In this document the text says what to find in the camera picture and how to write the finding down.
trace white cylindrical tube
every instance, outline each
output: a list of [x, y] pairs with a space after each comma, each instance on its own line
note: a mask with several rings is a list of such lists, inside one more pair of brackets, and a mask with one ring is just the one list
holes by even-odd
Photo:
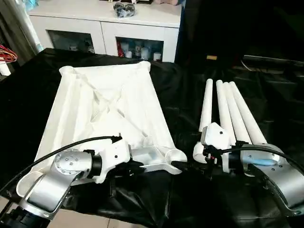
[[226, 94], [222, 80], [217, 81], [217, 94], [218, 94], [218, 112], [220, 126], [225, 129], [230, 138], [230, 145], [236, 144], [236, 137], [234, 135], [233, 126], [230, 118], [229, 108], [226, 100]]
[[4, 61], [0, 61], [0, 74], [2, 74], [3, 76], [10, 75], [10, 69]]
[[[201, 110], [200, 116], [200, 125], [199, 132], [203, 131], [203, 128], [211, 123], [211, 114], [212, 114], [212, 86], [213, 80], [208, 79], [206, 81], [205, 94], [203, 107]], [[201, 142], [197, 142], [193, 148], [193, 159], [200, 163], [206, 163], [205, 156], [203, 155], [204, 146]]]
[[248, 108], [244, 98], [242, 97], [242, 94], [238, 90], [237, 85], [234, 82], [230, 82], [229, 85], [231, 87], [234, 99], [238, 105], [237, 107], [241, 113], [242, 119], [245, 123], [252, 143], [267, 143], [263, 133], [261, 132], [261, 129], [257, 125], [256, 120], [254, 119], [250, 109]]
[[228, 103], [229, 113], [231, 116], [231, 121], [234, 129], [234, 133], [238, 141], [245, 141], [251, 144], [250, 137], [248, 135], [247, 129], [243, 122], [242, 116], [238, 110], [236, 101], [234, 100], [230, 85], [228, 82], [224, 83], [224, 89], [226, 94], [226, 99]]
[[213, 86], [213, 80], [209, 78], [206, 81], [204, 101], [203, 101], [203, 107], [202, 107], [202, 110], [201, 110], [200, 123], [199, 123], [200, 124], [199, 125], [199, 132], [202, 132], [203, 128], [211, 123], [212, 86]]

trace black cable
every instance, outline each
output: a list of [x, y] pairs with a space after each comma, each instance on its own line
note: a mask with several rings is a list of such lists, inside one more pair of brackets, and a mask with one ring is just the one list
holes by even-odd
[[38, 163], [48, 159], [49, 157], [52, 157], [53, 155], [62, 152], [68, 148], [71, 148], [73, 146], [79, 145], [79, 144], [83, 144], [89, 141], [95, 141], [95, 140], [103, 140], [103, 139], [111, 139], [112, 143], [121, 140], [121, 136], [99, 136], [99, 137], [93, 137], [93, 138], [88, 138], [88, 139], [83, 139], [74, 143], [71, 143], [69, 145], [66, 145], [64, 147], [61, 147], [58, 150], [53, 151], [52, 153], [49, 153], [45, 156], [43, 156], [42, 158], [39, 158], [38, 160], [34, 161], [32, 164], [30, 164], [28, 167], [26, 167], [24, 170], [22, 170], [21, 172], [19, 172], [15, 177], [13, 177], [9, 182], [7, 182], [1, 189], [0, 189], [0, 194], [12, 183], [14, 182], [16, 179], [18, 179], [19, 177], [22, 176], [23, 173], [25, 173], [27, 170], [29, 170], [30, 168], [32, 168], [33, 166], [37, 165]]
[[231, 148], [231, 149], [225, 149], [225, 150], [221, 150], [222, 153], [229, 153], [229, 152], [234, 152], [234, 151], [263, 151], [263, 152], [267, 152], [267, 153], [273, 153], [273, 154], [277, 154], [283, 158], [285, 158], [286, 160], [292, 162], [304, 175], [304, 167], [299, 164], [295, 159], [291, 158], [289, 155], [278, 152], [276, 150], [273, 150], [271, 148], [266, 148], [263, 146], [244, 146], [241, 148]]

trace items on cabinet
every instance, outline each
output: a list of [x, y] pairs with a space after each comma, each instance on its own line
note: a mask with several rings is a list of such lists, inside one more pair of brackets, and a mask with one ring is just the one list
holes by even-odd
[[116, 37], [118, 56], [162, 60], [163, 41]]
[[135, 15], [135, 5], [132, 3], [122, 4], [121, 2], [117, 2], [113, 6], [116, 16], [119, 18], [129, 18]]

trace black cloth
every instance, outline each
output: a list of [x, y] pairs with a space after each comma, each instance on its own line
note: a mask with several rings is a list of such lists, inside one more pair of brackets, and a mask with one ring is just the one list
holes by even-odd
[[[35, 158], [63, 66], [91, 67], [138, 60], [46, 49], [0, 82], [0, 185]], [[304, 164], [304, 82], [292, 73], [266, 74], [207, 67], [191, 74], [172, 63], [151, 62], [151, 78], [177, 148], [188, 159], [198, 141], [205, 81], [235, 81], [269, 143]], [[216, 89], [212, 120], [219, 123]], [[210, 183], [197, 173], [165, 171], [74, 186], [67, 209], [147, 227], [289, 227], [270, 193], [257, 178], [228, 174]], [[15, 186], [4, 193], [18, 201]]]

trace robotic arm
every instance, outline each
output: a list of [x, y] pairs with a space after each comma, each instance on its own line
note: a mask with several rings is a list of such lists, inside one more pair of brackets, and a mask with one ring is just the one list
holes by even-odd
[[[245, 175], [259, 177], [270, 190], [281, 212], [304, 214], [304, 169], [275, 145], [268, 144], [234, 82], [217, 81], [220, 124], [211, 122], [212, 80], [206, 82], [199, 131], [193, 158], [197, 170], [212, 177], [212, 169], [230, 172], [241, 168]], [[185, 170], [184, 164], [173, 162]]]
[[124, 140], [114, 142], [98, 154], [93, 150], [81, 152], [76, 149], [58, 153], [50, 170], [35, 182], [18, 208], [5, 216], [0, 227], [47, 227], [59, 211], [72, 182], [92, 179], [102, 183], [110, 170], [129, 161], [129, 146]]

